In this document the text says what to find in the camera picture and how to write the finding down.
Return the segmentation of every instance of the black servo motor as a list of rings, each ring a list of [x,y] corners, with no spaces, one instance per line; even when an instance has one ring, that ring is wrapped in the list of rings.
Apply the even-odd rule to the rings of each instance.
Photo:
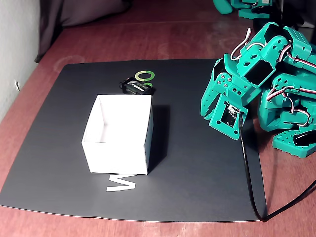
[[[121,82],[119,87],[123,90],[124,94],[150,95],[152,93],[150,86],[144,85],[133,77]]]

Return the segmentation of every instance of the black cable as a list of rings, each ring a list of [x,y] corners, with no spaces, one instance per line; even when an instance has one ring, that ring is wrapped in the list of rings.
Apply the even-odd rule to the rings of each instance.
[[[244,161],[244,165],[245,165],[245,171],[246,171],[246,177],[247,177],[247,184],[248,184],[248,191],[249,191],[249,197],[250,197],[250,201],[251,201],[251,206],[252,206],[257,218],[260,221],[262,221],[262,222],[269,221],[271,218],[275,217],[276,215],[279,215],[283,211],[285,211],[285,210],[289,209],[290,207],[294,206],[295,204],[297,204],[298,202],[303,200],[308,194],[311,193],[313,187],[316,185],[316,180],[304,192],[302,192],[302,194],[300,194],[297,198],[295,198],[293,201],[289,202],[284,207],[281,207],[279,210],[267,215],[266,217],[260,216],[260,214],[259,214],[259,212],[257,210],[257,207],[256,207],[255,199],[253,197],[253,190],[252,190],[252,185],[251,185],[251,178],[250,178],[250,172],[249,172],[247,153],[246,153],[246,150],[245,150],[245,147],[244,147],[244,143],[243,143],[243,139],[242,139],[242,116],[241,115],[239,115],[239,135],[240,135],[241,147],[242,147],[242,152],[243,152],[243,161]]]

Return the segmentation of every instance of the green robot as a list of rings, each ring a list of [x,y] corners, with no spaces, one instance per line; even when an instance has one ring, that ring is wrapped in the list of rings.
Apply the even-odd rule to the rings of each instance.
[[[213,0],[216,9],[221,14],[232,13],[233,8],[239,9],[240,17],[254,18],[269,18],[268,13],[262,11],[267,6],[272,6],[273,0]]]
[[[305,158],[316,151],[316,47],[274,22],[249,41],[250,34],[249,28],[245,40],[216,61],[200,113],[211,127],[237,140],[239,117],[245,121],[245,106],[260,95],[260,126],[285,130],[273,138],[273,147]]]

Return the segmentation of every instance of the wooden table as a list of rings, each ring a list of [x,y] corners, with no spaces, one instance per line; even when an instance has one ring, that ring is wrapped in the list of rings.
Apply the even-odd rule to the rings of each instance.
[[[133,59],[218,58],[244,38],[251,22],[220,15],[211,0],[136,0],[127,13],[63,31],[0,124],[0,188],[63,66]],[[316,178],[316,154],[299,159],[272,149],[260,130],[260,161],[268,212],[285,205]],[[302,237],[316,236],[316,192],[268,221],[149,223],[66,217],[0,207],[1,237]]]

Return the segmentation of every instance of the black mat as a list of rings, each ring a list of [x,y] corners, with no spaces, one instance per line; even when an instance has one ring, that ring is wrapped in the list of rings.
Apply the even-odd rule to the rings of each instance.
[[[239,141],[208,126],[200,100],[215,60],[67,65],[40,109],[0,193],[0,205],[46,213],[123,220],[256,220]],[[150,174],[123,178],[135,189],[107,192],[109,174],[91,174],[81,140],[97,94],[151,70],[154,131]],[[251,120],[245,124],[257,207],[266,209]]]

